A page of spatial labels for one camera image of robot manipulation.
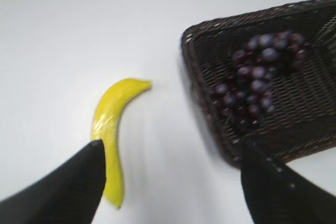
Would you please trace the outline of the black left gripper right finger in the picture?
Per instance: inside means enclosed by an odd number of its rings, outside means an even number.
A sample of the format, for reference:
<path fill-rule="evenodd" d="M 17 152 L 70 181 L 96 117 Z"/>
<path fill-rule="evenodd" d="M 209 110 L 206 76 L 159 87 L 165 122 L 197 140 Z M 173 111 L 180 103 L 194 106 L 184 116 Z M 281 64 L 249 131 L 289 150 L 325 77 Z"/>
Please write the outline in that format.
<path fill-rule="evenodd" d="M 256 142 L 242 146 L 240 177 L 254 223 L 335 223 L 335 196 Z"/>

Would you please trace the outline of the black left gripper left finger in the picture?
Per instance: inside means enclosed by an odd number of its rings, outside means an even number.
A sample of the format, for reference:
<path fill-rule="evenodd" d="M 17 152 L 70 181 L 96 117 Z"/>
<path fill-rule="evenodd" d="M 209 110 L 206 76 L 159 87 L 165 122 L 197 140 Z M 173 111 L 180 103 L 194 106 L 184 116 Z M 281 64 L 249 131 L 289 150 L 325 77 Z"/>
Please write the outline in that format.
<path fill-rule="evenodd" d="M 1 223 L 92 223 L 106 183 L 102 140 L 1 201 Z"/>

